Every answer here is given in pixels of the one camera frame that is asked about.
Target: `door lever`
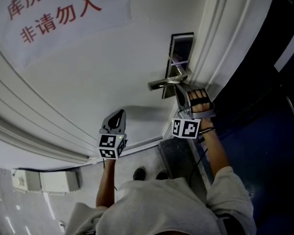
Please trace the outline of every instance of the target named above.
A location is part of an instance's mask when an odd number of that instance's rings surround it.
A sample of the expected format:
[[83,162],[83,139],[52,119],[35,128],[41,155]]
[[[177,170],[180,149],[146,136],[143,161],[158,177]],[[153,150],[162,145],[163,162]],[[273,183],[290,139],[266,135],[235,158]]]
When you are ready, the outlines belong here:
[[168,78],[164,78],[164,79],[159,79],[156,81],[152,81],[148,83],[148,88],[150,91],[156,90],[156,89],[160,89],[160,88],[164,88],[164,87],[168,87],[171,85],[175,85],[175,84],[179,84],[181,83],[183,80],[185,80],[187,78],[187,74],[184,71],[184,69],[178,65],[178,66],[173,66],[172,69],[175,69],[175,73],[177,73],[177,76],[172,76],[172,77],[168,77]]
[[166,77],[164,79],[148,83],[149,90],[164,88],[162,98],[175,96],[174,86],[180,84],[187,78],[186,68],[193,45],[194,35],[192,33],[174,34],[171,37],[169,60]]

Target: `shoe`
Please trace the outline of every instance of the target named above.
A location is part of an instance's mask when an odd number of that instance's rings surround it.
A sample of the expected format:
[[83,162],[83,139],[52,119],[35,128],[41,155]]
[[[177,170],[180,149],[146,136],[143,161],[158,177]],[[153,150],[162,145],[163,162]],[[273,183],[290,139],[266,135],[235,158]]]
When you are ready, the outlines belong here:
[[133,174],[133,180],[144,181],[146,177],[145,168],[138,168]]
[[156,179],[158,179],[158,180],[165,180],[168,178],[169,178],[169,176],[166,171],[161,171],[156,177]]

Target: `molding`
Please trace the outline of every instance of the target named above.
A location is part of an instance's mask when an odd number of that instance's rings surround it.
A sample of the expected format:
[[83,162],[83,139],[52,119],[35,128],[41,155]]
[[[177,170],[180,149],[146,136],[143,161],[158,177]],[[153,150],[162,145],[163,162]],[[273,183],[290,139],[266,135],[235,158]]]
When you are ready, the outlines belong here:
[[[187,83],[205,87],[211,100],[230,80],[254,42],[272,0],[206,0],[190,58]],[[174,105],[164,139],[176,114]]]
[[83,164],[88,157],[36,138],[0,118],[0,140],[25,151],[66,162]]

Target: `person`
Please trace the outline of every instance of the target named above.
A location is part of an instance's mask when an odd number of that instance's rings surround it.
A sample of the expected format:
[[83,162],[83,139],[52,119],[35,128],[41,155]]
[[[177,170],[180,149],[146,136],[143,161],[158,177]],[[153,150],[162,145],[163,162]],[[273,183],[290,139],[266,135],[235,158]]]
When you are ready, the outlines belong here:
[[[189,92],[190,100],[206,97],[204,90]],[[209,109],[209,103],[192,107]],[[200,129],[213,128],[203,118]],[[214,130],[203,134],[214,181],[201,202],[184,178],[144,181],[136,170],[134,180],[124,183],[124,196],[115,202],[115,160],[107,160],[96,199],[96,208],[77,203],[66,235],[231,235],[256,234],[253,205],[240,178],[233,172]]]

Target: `shirt sleeve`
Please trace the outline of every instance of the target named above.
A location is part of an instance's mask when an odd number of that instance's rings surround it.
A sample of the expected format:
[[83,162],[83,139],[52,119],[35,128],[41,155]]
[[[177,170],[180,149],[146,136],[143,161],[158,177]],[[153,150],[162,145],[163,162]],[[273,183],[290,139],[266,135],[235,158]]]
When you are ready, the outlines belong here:
[[216,215],[230,214],[242,225],[245,234],[256,234],[253,205],[248,193],[232,167],[219,170],[207,191],[207,207]]
[[103,213],[108,210],[107,207],[90,208],[83,203],[76,203],[65,235],[81,235],[88,231],[95,231],[96,225]]

